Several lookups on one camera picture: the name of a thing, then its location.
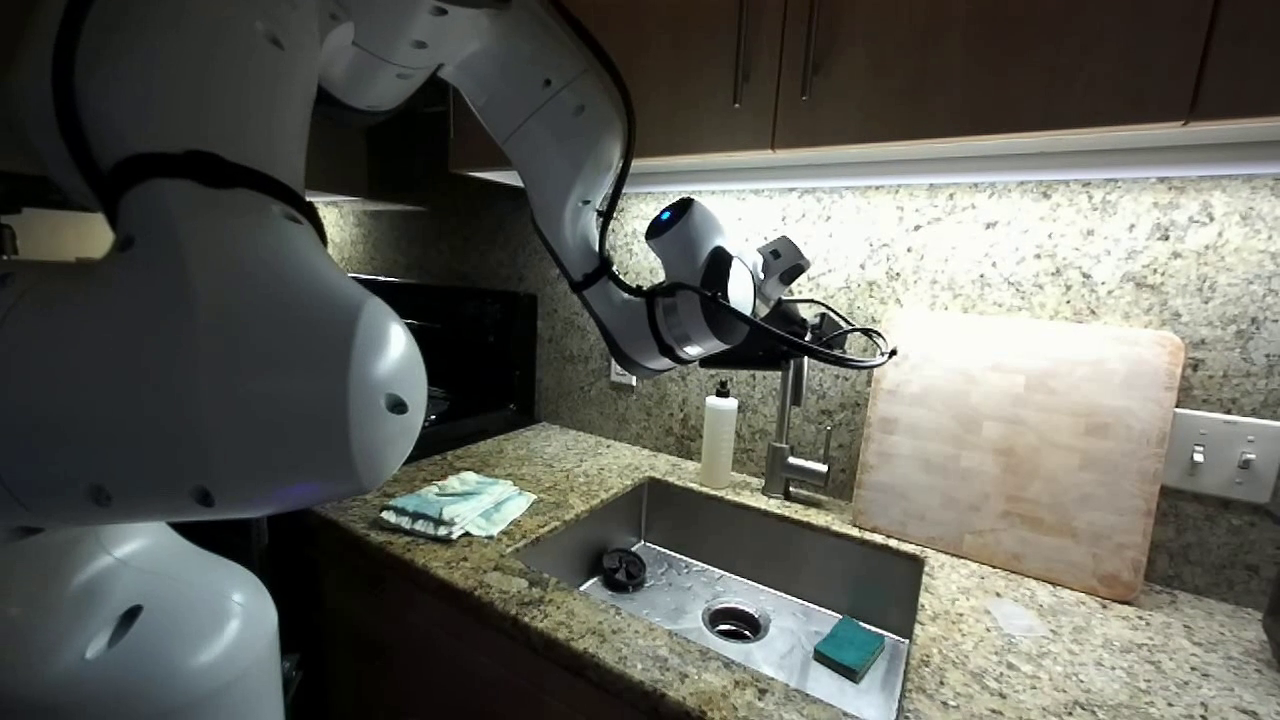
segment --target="green sponge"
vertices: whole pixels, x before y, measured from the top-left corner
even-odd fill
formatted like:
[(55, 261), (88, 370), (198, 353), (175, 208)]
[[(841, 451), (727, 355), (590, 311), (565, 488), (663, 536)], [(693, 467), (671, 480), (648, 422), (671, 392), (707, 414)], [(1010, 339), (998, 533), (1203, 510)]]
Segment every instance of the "green sponge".
[(841, 616), (841, 624), (813, 647), (813, 660), (860, 683), (881, 653), (883, 635), (868, 631), (860, 621)]

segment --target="folded cloth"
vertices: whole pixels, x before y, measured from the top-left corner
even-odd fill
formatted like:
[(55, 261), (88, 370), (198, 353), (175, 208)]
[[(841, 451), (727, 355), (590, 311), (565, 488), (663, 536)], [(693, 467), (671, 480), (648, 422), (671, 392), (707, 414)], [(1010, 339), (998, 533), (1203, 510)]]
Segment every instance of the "folded cloth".
[(458, 471), (441, 485), (392, 495), (381, 520), (431, 539), (499, 536), (534, 501), (536, 495), (514, 480)]

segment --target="granite backsplash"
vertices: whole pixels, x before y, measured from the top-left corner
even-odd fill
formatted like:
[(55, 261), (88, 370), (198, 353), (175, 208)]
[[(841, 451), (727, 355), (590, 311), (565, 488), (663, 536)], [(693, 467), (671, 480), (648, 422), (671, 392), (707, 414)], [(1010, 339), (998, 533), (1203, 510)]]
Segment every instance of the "granite backsplash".
[[(643, 223), (671, 195), (629, 195), (616, 270), (654, 283)], [(1188, 345), (1181, 408), (1280, 419), (1280, 179), (868, 184), (699, 190), (727, 237), (792, 237), (813, 257), (797, 296), (881, 323), (896, 307), (1018, 311), (1172, 329)], [(343, 268), (539, 296), (546, 419), (696, 457), (699, 398), (726, 377), (743, 398), (741, 467), (764, 471), (776, 370), (667, 370), (608, 382), (608, 349), (529, 226), (519, 190), (458, 184), (426, 212), (326, 208)], [(792, 444), (827, 457), (850, 491), (868, 377), (813, 368)], [(1163, 491), (1151, 581), (1263, 602), (1280, 570), (1269, 510)]]

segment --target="soap dispenser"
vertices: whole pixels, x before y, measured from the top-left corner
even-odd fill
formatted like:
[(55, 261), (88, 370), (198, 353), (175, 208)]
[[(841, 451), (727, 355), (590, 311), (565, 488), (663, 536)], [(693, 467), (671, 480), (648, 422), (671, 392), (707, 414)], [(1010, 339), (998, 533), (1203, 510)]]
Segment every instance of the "soap dispenser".
[(727, 378), (705, 398), (705, 485), (727, 485), (736, 444), (736, 394)]

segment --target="stainless steel sink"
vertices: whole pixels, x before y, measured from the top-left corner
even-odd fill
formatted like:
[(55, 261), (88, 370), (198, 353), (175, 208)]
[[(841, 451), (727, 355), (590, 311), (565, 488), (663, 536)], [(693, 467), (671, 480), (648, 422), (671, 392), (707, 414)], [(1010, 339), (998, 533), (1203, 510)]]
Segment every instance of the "stainless steel sink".
[[(643, 586), (611, 590), (600, 581), (608, 549), (643, 558)], [(643, 480), (534, 539), (519, 558), (852, 715), (902, 715), (922, 556)], [(813, 660), (841, 616), (883, 635), (860, 683)]]

